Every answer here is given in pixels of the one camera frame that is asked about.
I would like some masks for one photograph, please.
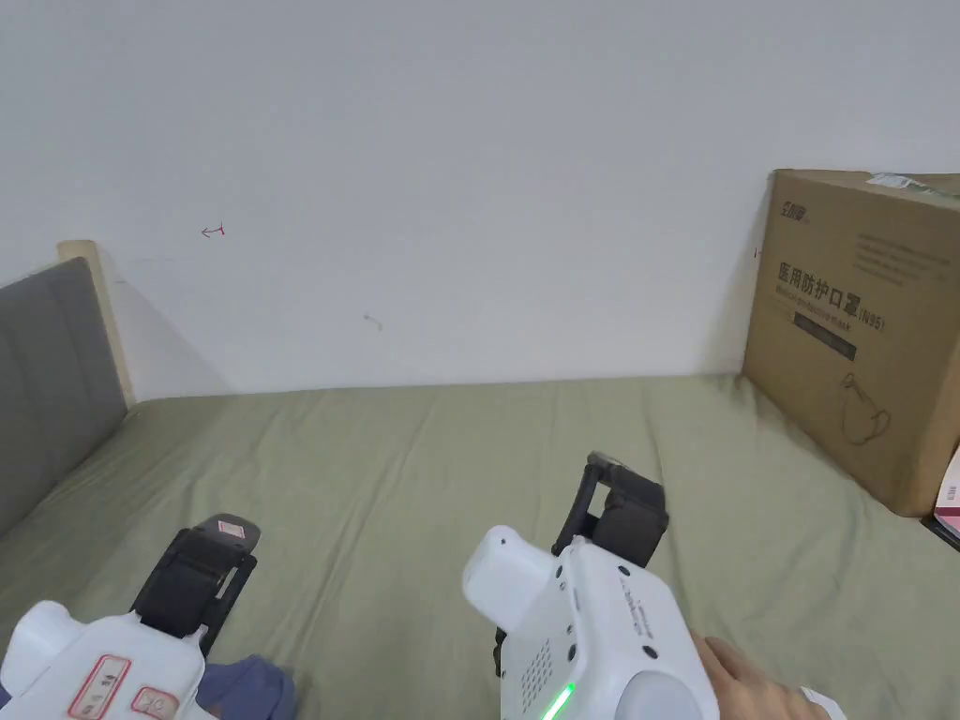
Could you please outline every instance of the mattress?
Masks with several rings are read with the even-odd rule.
[[[666,489],[651,569],[691,626],[850,718],[960,717],[960,555],[746,380],[334,390],[142,403],[0,540],[0,639],[40,598],[124,612],[175,532],[263,529],[211,658],[290,670],[307,718],[498,718],[461,571],[494,524],[556,538],[587,454]]]

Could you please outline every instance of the clothing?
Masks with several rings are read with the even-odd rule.
[[[0,687],[0,708],[9,701]],[[223,720],[294,720],[297,714],[293,680],[258,655],[230,665],[209,664],[197,704],[205,710],[216,708]]]

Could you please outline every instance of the sticker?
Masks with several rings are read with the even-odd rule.
[[[913,184],[921,184],[903,175],[894,175],[893,173],[876,173],[867,180],[867,183],[870,185],[879,185],[880,187],[893,187],[898,190],[902,190],[904,187],[910,187],[910,185]]]
[[[228,535],[233,535],[236,538],[243,539],[247,534],[243,531],[243,525],[234,525],[232,522],[223,522],[222,520],[217,520],[217,527],[220,528],[221,533],[227,533]]]
[[[180,701],[169,692],[146,686],[140,688],[130,705],[133,712],[150,715],[156,720],[173,720],[179,708]]]
[[[78,720],[100,720],[107,714],[113,697],[130,671],[131,662],[115,655],[103,655],[93,666],[67,715]]]

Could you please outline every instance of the cardboard box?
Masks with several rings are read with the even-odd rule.
[[[779,170],[744,373],[899,515],[960,442],[960,175]]]

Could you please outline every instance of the finger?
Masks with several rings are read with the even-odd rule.
[[[693,637],[693,644],[697,646],[697,654],[700,655],[700,662],[707,671],[707,677],[713,686],[713,692],[720,694],[724,688],[732,684],[733,678],[724,669],[723,664],[713,654],[710,646],[704,642],[702,637],[696,633],[690,633],[690,636]]]
[[[705,643],[713,655],[716,656],[724,669],[736,680],[742,683],[761,683],[765,680],[763,673],[754,667],[747,658],[726,640],[719,637],[708,637]]]

